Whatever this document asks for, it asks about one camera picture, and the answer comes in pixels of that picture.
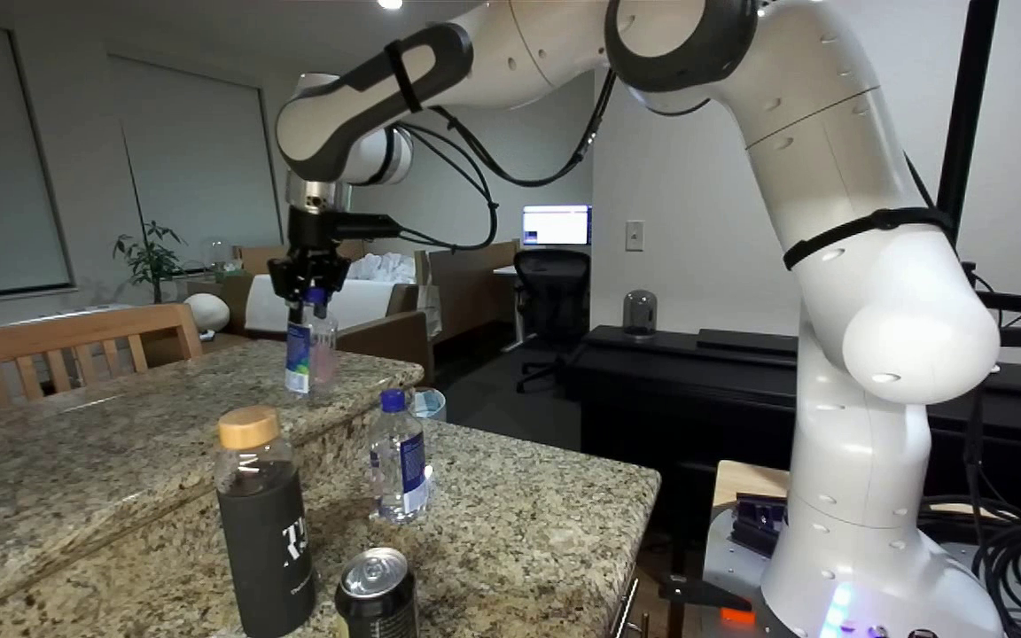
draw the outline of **bottle label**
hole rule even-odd
[[[313,617],[302,484],[292,465],[263,465],[219,494],[238,617],[247,634],[289,634]]]
[[[403,512],[426,512],[428,509],[428,484],[426,484],[426,438],[409,438],[401,442],[401,486],[403,486]]]
[[[307,394],[307,330],[306,327],[289,330],[289,389]]]

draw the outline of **robotic arm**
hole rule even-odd
[[[410,110],[513,106],[602,63],[655,113],[732,106],[800,291],[790,524],[761,583],[770,634],[1002,634],[978,583],[916,530],[926,406],[978,386],[999,338],[829,6],[491,0],[302,94],[277,138],[302,179],[358,182],[358,142]]]

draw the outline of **computer monitor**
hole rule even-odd
[[[590,206],[526,206],[520,247],[545,247],[545,246],[586,247],[590,223],[592,223]]]

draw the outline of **desk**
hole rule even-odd
[[[422,634],[602,634],[623,598],[658,477],[448,426],[441,499],[375,530],[358,486],[362,418],[420,367],[339,356],[337,402],[280,389],[280,346],[251,341],[140,379],[0,413],[0,634],[238,634],[212,499],[212,422],[273,406],[306,486],[319,609],[364,548],[420,575]]]

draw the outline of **chair backrest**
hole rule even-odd
[[[194,360],[199,333],[188,304],[140,304],[0,327],[0,406],[146,373],[146,338],[169,333],[175,360]]]
[[[536,247],[513,255],[517,279],[526,286],[520,317],[540,341],[580,341],[590,330],[586,291],[590,291],[590,255]]]

